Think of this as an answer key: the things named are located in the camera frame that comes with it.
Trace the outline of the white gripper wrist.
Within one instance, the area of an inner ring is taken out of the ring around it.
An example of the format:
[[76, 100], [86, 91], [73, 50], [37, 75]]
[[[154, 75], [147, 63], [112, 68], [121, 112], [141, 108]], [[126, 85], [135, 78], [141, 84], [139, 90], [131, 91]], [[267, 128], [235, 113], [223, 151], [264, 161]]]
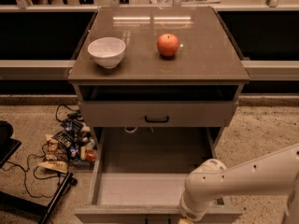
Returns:
[[179, 200], [179, 210], [180, 213], [187, 219], [180, 218], [178, 220], [178, 224], [193, 224], [193, 221], [201, 220], [210, 205], [211, 201], [196, 201], [186, 191], [184, 191]]

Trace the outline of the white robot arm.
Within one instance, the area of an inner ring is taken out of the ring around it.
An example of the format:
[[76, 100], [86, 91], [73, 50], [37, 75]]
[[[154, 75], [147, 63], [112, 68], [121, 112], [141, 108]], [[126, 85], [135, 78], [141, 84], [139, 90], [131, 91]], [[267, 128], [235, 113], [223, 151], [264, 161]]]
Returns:
[[179, 201], [180, 213], [200, 221], [214, 200], [229, 195], [286, 195], [299, 170], [299, 145], [226, 168], [209, 159], [189, 173]]

